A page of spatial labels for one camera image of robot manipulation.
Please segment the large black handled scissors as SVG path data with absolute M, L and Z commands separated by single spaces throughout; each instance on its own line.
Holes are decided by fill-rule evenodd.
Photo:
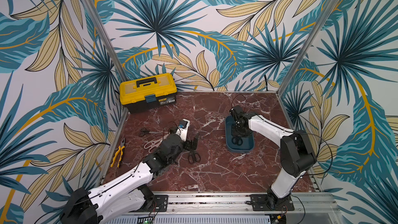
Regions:
M 188 154 L 188 162 L 195 164 L 201 162 L 201 156 L 196 150 L 190 150 Z

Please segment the medium black handled scissors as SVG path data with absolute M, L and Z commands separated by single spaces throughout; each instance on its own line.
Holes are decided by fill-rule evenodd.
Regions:
M 243 145 L 243 138 L 241 136 L 233 136 L 232 137 L 232 144 L 236 146 Z

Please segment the teal plastic storage box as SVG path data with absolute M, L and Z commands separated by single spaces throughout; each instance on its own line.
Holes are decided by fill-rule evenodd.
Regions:
M 232 135 L 232 126 L 234 119 L 232 116 L 228 116 L 225 120 L 226 129 L 226 146 L 231 153 L 249 153 L 255 147 L 254 135 L 251 134 L 248 137 L 238 137 Z

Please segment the pink handled kitchen scissors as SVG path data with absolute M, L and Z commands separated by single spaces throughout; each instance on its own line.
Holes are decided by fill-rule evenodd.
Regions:
M 144 144 L 144 149 L 149 153 L 154 152 L 163 142 L 163 139 L 148 141 Z

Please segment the thin black scissors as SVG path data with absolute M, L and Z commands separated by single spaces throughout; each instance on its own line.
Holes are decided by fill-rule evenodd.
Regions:
M 160 134 L 164 134 L 163 132 L 159 132 L 159 131 L 151 131 L 151 130 L 149 130 L 149 129 L 147 129 L 147 128 L 141 128 L 140 129 L 140 133 L 139 133 L 139 136 L 140 137 L 144 137 L 144 136 L 146 136 L 146 135 L 160 135 Z

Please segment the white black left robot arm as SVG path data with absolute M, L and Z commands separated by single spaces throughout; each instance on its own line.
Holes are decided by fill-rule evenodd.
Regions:
M 198 134 L 193 140 L 170 134 L 132 170 L 99 187 L 74 191 L 61 211 L 61 223 L 105 224 L 128 212 L 150 209 L 154 195 L 147 184 L 165 174 L 184 150 L 196 149 L 198 142 Z

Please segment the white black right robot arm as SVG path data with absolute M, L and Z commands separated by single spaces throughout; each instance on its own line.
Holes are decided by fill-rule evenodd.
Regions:
M 308 134 L 282 127 L 260 114 L 247 113 L 240 106 L 231 108 L 230 115 L 232 139 L 247 138 L 257 132 L 279 147 L 282 168 L 265 199 L 258 204 L 271 210 L 285 206 L 296 182 L 317 161 Z

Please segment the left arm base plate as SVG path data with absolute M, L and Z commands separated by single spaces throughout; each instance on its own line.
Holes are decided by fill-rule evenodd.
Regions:
M 163 213 L 167 211 L 169 202 L 168 195 L 154 195 L 149 200 L 145 200 L 143 206 L 135 212 L 155 212 Z

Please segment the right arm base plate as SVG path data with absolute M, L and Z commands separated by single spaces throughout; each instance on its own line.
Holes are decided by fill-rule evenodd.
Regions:
M 291 195 L 278 198 L 274 194 L 250 195 L 250 200 L 246 204 L 251 205 L 253 211 L 293 211 L 295 210 Z

